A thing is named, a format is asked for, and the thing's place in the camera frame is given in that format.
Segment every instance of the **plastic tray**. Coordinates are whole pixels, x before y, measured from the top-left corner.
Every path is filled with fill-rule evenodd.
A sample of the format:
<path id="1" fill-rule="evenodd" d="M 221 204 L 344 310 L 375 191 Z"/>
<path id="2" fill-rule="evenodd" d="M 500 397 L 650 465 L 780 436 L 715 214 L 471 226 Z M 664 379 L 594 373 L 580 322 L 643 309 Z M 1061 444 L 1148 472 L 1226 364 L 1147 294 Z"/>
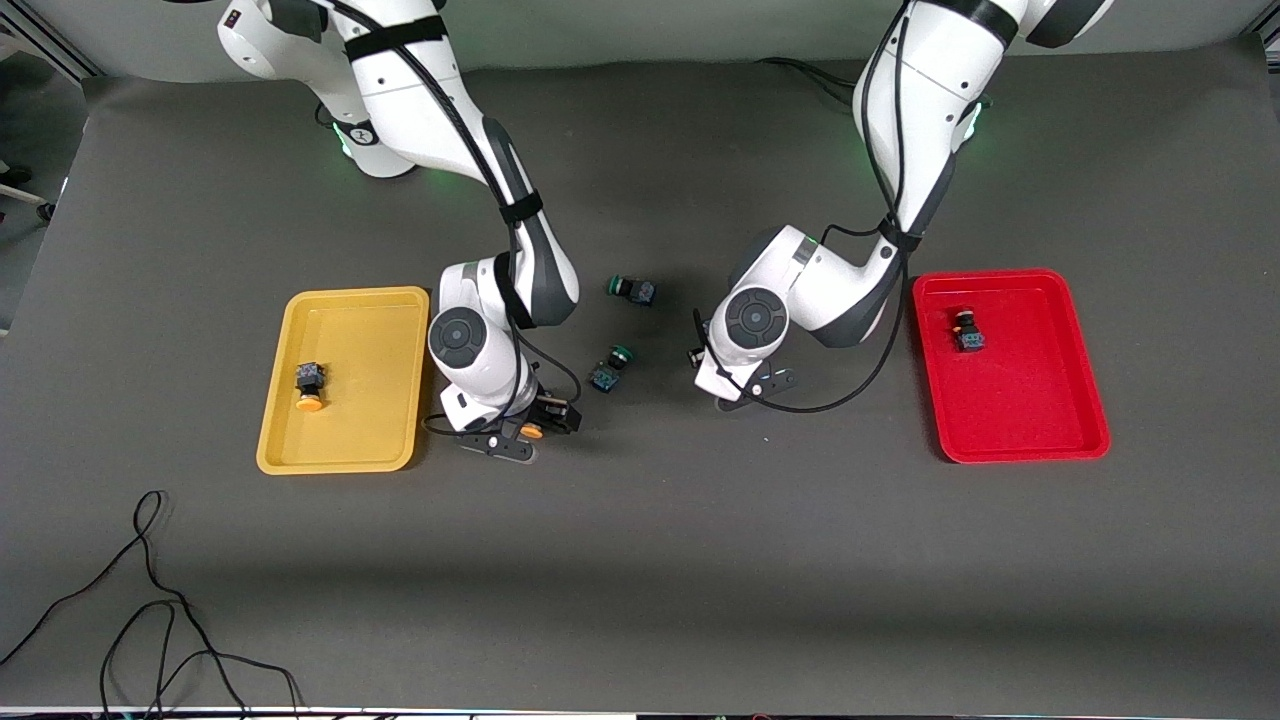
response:
<path id="1" fill-rule="evenodd" d="M 913 288 L 942 451 L 956 462 L 1088 460 L 1111 447 L 1066 281 L 1052 270 L 932 273 Z M 960 352 L 972 309 L 986 347 Z"/>
<path id="2" fill-rule="evenodd" d="M 387 473 L 413 455 L 430 301 L 419 287 L 303 292 L 284 310 L 257 441 L 269 475 Z M 325 406 L 294 407 L 294 372 L 325 369 Z"/>

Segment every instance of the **caster wheel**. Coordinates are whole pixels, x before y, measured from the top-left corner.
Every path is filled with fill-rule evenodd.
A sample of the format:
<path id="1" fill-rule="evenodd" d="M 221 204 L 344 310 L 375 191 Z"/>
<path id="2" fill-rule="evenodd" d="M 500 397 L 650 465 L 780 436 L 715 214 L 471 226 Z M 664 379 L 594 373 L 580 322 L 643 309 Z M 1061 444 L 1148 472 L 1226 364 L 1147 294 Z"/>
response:
<path id="1" fill-rule="evenodd" d="M 23 167 L 12 167 L 4 173 L 0 173 L 0 182 L 4 184 L 22 184 L 24 182 L 31 182 L 31 169 Z"/>

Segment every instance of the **red tray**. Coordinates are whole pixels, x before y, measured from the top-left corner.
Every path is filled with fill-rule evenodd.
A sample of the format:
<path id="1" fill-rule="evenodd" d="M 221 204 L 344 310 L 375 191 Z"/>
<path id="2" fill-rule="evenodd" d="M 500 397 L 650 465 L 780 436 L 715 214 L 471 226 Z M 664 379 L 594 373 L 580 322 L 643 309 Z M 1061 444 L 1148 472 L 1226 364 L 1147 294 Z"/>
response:
<path id="1" fill-rule="evenodd" d="M 942 451 L 956 462 L 1091 460 L 1111 447 L 1071 292 L 1052 270 L 931 273 L 915 318 Z M 956 348 L 972 309 L 986 347 Z"/>

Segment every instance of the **yellow tray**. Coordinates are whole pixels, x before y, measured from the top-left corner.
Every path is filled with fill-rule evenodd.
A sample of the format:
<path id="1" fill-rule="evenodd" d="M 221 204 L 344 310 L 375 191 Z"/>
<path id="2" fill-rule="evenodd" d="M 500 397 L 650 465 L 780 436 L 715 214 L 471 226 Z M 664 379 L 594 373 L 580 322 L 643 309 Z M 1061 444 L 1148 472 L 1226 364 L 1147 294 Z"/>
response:
<path id="1" fill-rule="evenodd" d="M 303 292 L 284 309 L 257 439 L 269 475 L 388 473 L 413 456 L 430 301 L 420 287 Z M 325 370 L 324 407 L 294 407 L 302 363 Z"/>

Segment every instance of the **small electronic component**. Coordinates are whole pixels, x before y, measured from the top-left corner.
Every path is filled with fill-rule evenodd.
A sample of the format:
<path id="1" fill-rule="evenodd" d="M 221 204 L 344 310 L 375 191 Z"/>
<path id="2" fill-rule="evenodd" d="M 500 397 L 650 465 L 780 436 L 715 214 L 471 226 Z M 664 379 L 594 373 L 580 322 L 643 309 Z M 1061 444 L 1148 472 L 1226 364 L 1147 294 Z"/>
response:
<path id="1" fill-rule="evenodd" d="M 605 287 L 605 292 L 618 297 L 626 297 L 636 305 L 649 307 L 653 305 L 653 299 L 658 293 L 658 286 L 640 278 L 613 275 L 609 278 L 609 284 Z"/>
<path id="2" fill-rule="evenodd" d="M 315 413 L 324 407 L 320 389 L 324 388 L 324 366 L 319 363 L 303 363 L 293 374 L 293 386 L 298 388 L 298 401 L 294 407 Z"/>
<path id="3" fill-rule="evenodd" d="M 609 356 L 600 361 L 599 365 L 591 370 L 591 375 L 588 378 L 591 387 L 600 392 L 611 392 L 613 386 L 618 384 L 622 379 L 622 370 L 635 359 L 631 351 L 621 345 L 614 345 L 609 350 Z"/>
<path id="4" fill-rule="evenodd" d="M 983 337 L 977 323 L 974 323 L 973 310 L 956 313 L 954 323 L 951 333 L 956 338 L 956 350 L 960 352 L 977 352 L 987 346 L 987 338 Z"/>

